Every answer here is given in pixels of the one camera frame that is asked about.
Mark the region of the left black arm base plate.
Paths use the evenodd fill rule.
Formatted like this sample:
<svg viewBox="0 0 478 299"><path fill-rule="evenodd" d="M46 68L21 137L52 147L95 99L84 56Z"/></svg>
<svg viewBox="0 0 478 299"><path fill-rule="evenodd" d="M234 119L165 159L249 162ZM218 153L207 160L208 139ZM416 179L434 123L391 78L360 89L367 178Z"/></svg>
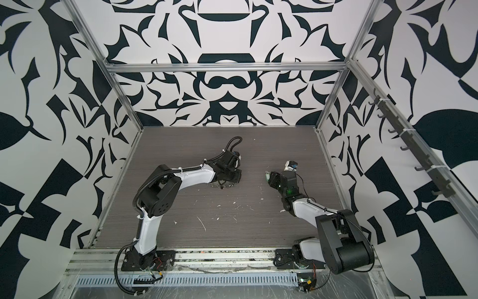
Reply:
<svg viewBox="0 0 478 299"><path fill-rule="evenodd" d="M156 250L149 254L141 255L135 249L129 250L121 260L121 271L166 270L174 265L176 253L175 250Z"/></svg>

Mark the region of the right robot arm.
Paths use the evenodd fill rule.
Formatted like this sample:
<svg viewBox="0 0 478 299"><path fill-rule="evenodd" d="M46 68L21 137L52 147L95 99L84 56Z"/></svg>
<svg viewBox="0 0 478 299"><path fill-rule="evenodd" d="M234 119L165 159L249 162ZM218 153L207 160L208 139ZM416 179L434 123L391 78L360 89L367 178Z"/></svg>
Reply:
<svg viewBox="0 0 478 299"><path fill-rule="evenodd" d="M373 269L375 254L370 241L348 209L335 210L318 204L298 186L295 171L266 173L269 187L281 196L283 209L317 229L316 237L296 240L292 246L296 264L321 262L333 274L347 271L364 272Z"/></svg>

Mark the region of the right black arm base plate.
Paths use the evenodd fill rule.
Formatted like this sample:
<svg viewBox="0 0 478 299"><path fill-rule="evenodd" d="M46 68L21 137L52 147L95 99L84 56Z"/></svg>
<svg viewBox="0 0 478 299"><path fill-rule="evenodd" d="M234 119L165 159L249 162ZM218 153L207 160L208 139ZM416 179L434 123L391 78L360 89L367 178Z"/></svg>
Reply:
<svg viewBox="0 0 478 299"><path fill-rule="evenodd" d="M325 269L325 264L316 260L300 259L292 249L276 249L273 265L280 270Z"/></svg>

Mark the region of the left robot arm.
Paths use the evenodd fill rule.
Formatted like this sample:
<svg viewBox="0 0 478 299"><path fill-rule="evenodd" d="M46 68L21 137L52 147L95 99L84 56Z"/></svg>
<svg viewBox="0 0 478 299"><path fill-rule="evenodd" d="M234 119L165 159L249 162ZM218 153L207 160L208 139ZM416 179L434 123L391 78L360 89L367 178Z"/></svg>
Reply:
<svg viewBox="0 0 478 299"><path fill-rule="evenodd" d="M157 235L163 215L172 208L178 193L199 184L216 184L219 188L240 182L241 156L237 151L224 150L219 156L198 166L169 168L158 166L138 189L133 207L139 213L139 225L128 260L145 270L154 265Z"/></svg>

